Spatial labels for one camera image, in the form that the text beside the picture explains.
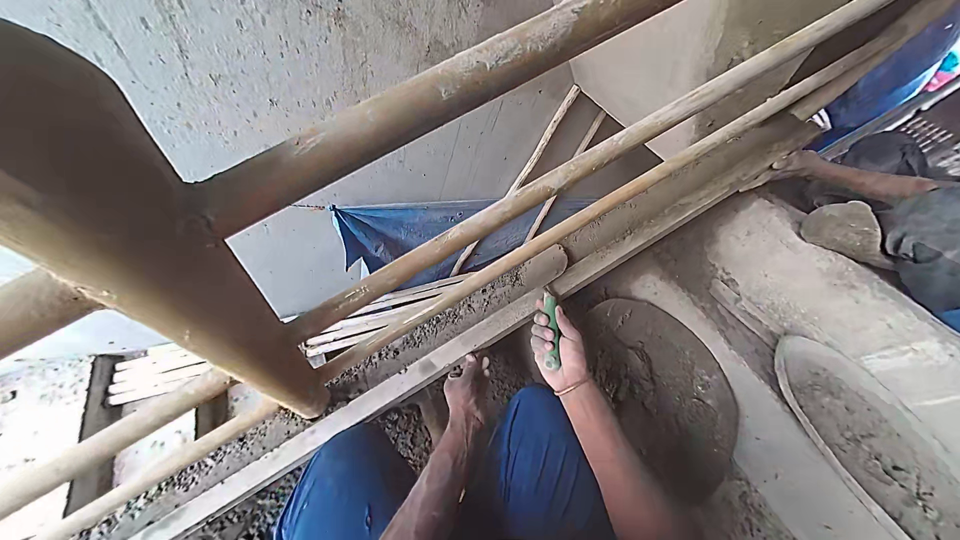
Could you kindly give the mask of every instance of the blue tarp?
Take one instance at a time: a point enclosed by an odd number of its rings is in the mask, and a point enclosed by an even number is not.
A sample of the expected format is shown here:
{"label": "blue tarp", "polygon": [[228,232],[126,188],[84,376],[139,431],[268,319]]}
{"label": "blue tarp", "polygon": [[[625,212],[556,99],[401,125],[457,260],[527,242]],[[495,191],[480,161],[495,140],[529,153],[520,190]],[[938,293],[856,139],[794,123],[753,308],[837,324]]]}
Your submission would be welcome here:
{"label": "blue tarp", "polygon": [[[371,272],[399,258],[423,242],[464,221],[496,200],[414,203],[375,207],[335,207],[333,226],[344,242],[347,268],[362,258]],[[559,197],[540,226],[543,232],[574,212],[586,208],[592,199]],[[528,210],[495,233],[480,241],[464,264],[463,272],[479,270],[523,243],[540,213],[541,206]],[[440,264],[423,270],[400,288],[434,282],[450,275],[463,250]]]}

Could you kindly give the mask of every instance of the leg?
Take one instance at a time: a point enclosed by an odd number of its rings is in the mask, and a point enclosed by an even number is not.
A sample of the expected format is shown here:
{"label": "leg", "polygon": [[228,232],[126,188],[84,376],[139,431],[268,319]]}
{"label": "leg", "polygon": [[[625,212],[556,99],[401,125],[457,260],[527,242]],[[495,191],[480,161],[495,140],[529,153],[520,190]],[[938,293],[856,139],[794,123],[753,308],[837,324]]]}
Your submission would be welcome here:
{"label": "leg", "polygon": [[613,539],[593,471],[545,386],[510,400],[462,504],[457,537]]}
{"label": "leg", "polygon": [[275,540],[379,538],[417,481],[387,435],[370,424],[317,450],[276,525]]}

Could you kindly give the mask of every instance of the hand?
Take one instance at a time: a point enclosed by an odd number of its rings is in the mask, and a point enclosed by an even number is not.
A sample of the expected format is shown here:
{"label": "hand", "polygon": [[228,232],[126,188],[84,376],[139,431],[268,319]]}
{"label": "hand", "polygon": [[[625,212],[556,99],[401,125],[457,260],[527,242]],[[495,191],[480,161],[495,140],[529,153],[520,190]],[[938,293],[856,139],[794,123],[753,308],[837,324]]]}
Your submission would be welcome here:
{"label": "hand", "polygon": [[[543,309],[543,300],[537,300],[537,308]],[[564,309],[557,306],[557,326],[560,327],[560,369],[552,370],[543,363],[547,351],[553,350],[553,331],[547,326],[550,317],[544,312],[534,315],[534,326],[530,329],[530,348],[534,351],[534,360],[540,373],[555,392],[570,387],[581,380],[588,379],[587,353],[584,350],[584,337],[566,318]]]}
{"label": "hand", "polygon": [[794,152],[789,156],[785,156],[774,161],[774,163],[771,165],[771,168],[777,171],[777,175],[773,180],[783,180],[798,176],[806,176],[823,161],[824,159],[812,150],[800,150]]}
{"label": "hand", "polygon": [[464,371],[459,377],[452,373],[444,383],[446,404],[450,407],[450,422],[487,423],[487,384],[490,382],[490,359],[478,361],[473,353],[464,360]]}

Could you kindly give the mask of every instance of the clothing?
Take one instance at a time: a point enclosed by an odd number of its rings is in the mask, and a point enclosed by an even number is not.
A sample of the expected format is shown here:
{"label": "clothing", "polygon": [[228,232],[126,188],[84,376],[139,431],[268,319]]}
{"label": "clothing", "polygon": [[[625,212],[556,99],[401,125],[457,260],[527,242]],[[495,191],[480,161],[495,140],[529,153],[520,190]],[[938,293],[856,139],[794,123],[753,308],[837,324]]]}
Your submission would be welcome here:
{"label": "clothing", "polygon": [[960,187],[941,187],[876,216],[903,284],[934,313],[960,308]]}
{"label": "clothing", "polygon": [[[544,386],[513,396],[472,473],[451,538],[615,538],[564,407]],[[379,538],[415,482],[383,431],[354,426],[310,460],[275,539]]]}

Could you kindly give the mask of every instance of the bracelet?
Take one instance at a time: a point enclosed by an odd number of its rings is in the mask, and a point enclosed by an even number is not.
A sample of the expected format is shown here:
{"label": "bracelet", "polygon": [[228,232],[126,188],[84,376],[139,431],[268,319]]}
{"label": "bracelet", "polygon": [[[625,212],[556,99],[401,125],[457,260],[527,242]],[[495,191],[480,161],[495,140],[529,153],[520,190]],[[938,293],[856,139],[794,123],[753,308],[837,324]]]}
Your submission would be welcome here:
{"label": "bracelet", "polygon": [[576,389],[579,388],[580,386],[583,386],[585,383],[587,383],[587,382],[589,382],[589,381],[590,381],[590,377],[586,377],[586,378],[584,378],[584,379],[578,380],[577,382],[574,382],[573,384],[570,384],[567,388],[564,388],[563,390],[558,390],[558,391],[554,392],[553,395],[555,395],[555,396],[557,396],[557,397],[559,398],[559,397],[561,397],[563,394],[568,394],[568,393],[576,390]]}

